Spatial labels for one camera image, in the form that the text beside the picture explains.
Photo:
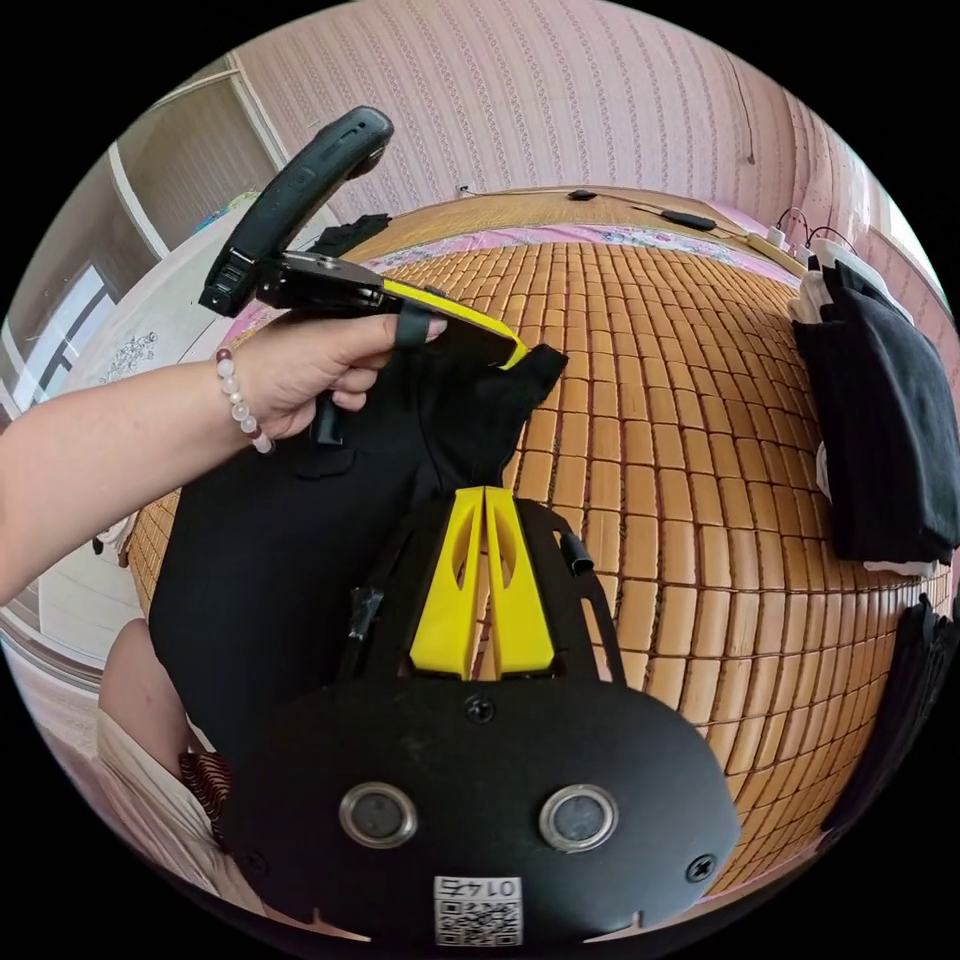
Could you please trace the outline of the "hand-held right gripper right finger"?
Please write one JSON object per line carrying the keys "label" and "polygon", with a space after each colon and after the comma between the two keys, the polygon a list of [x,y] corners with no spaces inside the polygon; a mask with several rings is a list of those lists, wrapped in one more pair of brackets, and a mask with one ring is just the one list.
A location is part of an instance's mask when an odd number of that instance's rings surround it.
{"label": "hand-held right gripper right finger", "polygon": [[554,646],[513,494],[486,488],[486,538],[495,675],[543,674]]}

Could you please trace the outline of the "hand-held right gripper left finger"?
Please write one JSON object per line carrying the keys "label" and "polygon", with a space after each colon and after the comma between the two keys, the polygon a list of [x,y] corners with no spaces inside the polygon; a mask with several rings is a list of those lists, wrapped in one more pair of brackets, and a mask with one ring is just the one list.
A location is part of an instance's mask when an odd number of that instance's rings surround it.
{"label": "hand-held right gripper left finger", "polygon": [[409,651],[417,672],[470,678],[482,554],[485,488],[457,491]]}

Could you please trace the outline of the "person's left hand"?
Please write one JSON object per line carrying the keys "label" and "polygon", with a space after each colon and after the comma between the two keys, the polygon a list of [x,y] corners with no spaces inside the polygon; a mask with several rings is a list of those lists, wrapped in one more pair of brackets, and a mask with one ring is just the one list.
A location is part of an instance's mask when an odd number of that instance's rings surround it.
{"label": "person's left hand", "polygon": [[397,314],[358,319],[283,318],[233,351],[243,401],[272,440],[309,426],[317,400],[348,412],[367,394],[396,351]]}

